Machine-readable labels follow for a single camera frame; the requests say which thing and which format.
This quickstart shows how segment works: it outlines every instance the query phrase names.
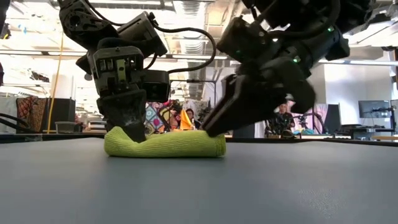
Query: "table surface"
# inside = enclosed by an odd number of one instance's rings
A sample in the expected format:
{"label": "table surface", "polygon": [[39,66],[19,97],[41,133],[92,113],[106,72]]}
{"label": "table surface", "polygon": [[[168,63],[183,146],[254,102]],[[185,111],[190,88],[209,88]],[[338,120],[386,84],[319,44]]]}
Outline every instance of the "table surface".
{"label": "table surface", "polygon": [[2,144],[0,223],[396,223],[397,161],[395,147],[330,142],[228,143],[224,159]]}

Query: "green towel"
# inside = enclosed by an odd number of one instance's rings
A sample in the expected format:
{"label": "green towel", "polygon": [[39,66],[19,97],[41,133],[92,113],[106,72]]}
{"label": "green towel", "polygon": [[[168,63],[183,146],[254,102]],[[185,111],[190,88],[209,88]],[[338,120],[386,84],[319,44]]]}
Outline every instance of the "green towel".
{"label": "green towel", "polygon": [[210,138],[205,131],[153,134],[142,143],[132,141],[120,127],[105,135],[105,152],[119,157],[220,157],[225,155],[225,137]]}

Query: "ceiling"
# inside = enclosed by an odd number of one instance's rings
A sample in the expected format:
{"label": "ceiling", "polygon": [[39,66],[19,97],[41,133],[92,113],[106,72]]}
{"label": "ceiling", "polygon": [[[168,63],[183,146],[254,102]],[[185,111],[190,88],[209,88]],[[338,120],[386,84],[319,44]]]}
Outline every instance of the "ceiling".
{"label": "ceiling", "polygon": [[[244,14],[244,19],[252,21],[246,8],[240,1],[235,0],[209,0],[209,1],[130,1],[130,0],[90,0],[97,10],[109,20],[117,23],[130,21],[143,10],[153,12],[161,27],[173,29],[177,27],[197,27],[207,30],[215,40],[220,39],[226,24],[235,16]],[[377,1],[376,8],[388,9],[391,1]],[[0,40],[0,48],[4,50],[30,50],[38,55],[17,56],[0,54],[8,74],[12,77],[9,83],[28,84],[35,82],[30,77],[28,70],[43,73],[50,79],[57,72],[57,54],[43,57],[41,52],[59,52],[62,39],[62,28],[58,18],[58,4],[53,0],[18,0],[12,1],[7,12],[7,23],[10,24],[12,37]],[[355,30],[346,34],[351,46],[353,59],[376,59],[382,57],[382,46],[398,46],[398,25],[394,22],[370,25],[365,31]],[[192,33],[163,34],[159,35],[167,46],[170,54],[211,54],[211,45],[200,35]],[[74,41],[65,37],[63,51],[73,55],[73,52],[84,52]],[[84,80],[84,72],[74,63],[76,56],[64,57],[60,73],[73,74],[78,87],[76,98],[80,106],[95,109],[96,94],[93,82]],[[195,66],[200,60],[187,59],[160,59],[153,66],[154,69],[170,70],[173,68]],[[224,63],[213,65],[222,67]],[[176,73],[170,79],[184,80],[188,78],[206,79],[205,70],[189,73]],[[176,94],[174,98],[200,98],[203,85],[189,85],[185,82],[174,82]]]}

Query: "monitor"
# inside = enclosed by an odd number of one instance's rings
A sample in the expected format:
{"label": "monitor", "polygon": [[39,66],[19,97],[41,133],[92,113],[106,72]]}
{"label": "monitor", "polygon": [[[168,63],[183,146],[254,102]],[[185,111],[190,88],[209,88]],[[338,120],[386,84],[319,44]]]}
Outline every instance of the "monitor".
{"label": "monitor", "polygon": [[390,118],[390,112],[382,110],[390,108],[388,100],[360,100],[358,105],[360,118]]}

